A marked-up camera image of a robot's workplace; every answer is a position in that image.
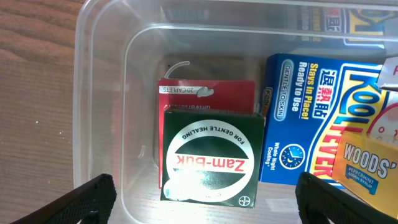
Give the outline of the blue Kool Fever box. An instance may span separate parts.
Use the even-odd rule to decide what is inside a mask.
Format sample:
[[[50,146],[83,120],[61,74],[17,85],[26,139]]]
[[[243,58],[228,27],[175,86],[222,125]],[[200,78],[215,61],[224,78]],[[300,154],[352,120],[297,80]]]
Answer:
[[[366,133],[397,103],[377,87],[375,63],[275,54],[267,59],[261,108],[266,115],[259,180],[295,185],[302,172],[332,183],[343,133]]]

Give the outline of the green round-logo box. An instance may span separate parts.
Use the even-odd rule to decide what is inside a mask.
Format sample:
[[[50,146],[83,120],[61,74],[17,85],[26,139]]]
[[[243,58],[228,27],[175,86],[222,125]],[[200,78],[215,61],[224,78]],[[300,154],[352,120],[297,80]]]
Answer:
[[[168,109],[161,200],[254,208],[265,118]]]

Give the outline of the white green Panadol box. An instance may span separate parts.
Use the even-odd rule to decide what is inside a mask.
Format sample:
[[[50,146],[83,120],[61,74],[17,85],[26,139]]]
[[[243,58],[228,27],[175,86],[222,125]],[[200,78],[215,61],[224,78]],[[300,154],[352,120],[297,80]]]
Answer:
[[[376,85],[382,90],[397,92],[398,57],[391,57],[386,59],[386,61],[382,65]]]

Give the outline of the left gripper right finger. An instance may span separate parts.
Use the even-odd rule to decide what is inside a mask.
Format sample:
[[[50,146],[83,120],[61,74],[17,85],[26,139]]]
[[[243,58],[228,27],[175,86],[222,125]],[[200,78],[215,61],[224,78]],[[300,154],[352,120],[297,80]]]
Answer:
[[[303,224],[397,224],[397,219],[308,172],[300,174],[295,196]]]

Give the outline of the yellow medicine box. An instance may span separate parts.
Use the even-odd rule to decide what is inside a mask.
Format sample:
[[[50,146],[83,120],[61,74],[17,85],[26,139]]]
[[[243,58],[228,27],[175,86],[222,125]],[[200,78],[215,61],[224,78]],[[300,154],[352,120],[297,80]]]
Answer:
[[[344,133],[332,179],[376,210],[397,218],[397,139]]]

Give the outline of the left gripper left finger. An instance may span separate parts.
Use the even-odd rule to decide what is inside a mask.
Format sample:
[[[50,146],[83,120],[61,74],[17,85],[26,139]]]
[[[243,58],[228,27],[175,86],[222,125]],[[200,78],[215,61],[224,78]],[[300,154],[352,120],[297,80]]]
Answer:
[[[116,197],[112,175],[101,174],[12,224],[107,224]]]

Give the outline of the red medicine box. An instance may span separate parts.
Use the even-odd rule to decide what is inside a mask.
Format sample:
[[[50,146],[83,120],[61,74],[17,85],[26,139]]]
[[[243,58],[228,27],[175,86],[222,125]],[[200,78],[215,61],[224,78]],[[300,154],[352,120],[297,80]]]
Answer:
[[[164,156],[164,112],[166,109],[254,111],[255,83],[250,80],[188,80],[162,78],[159,87],[159,186]]]

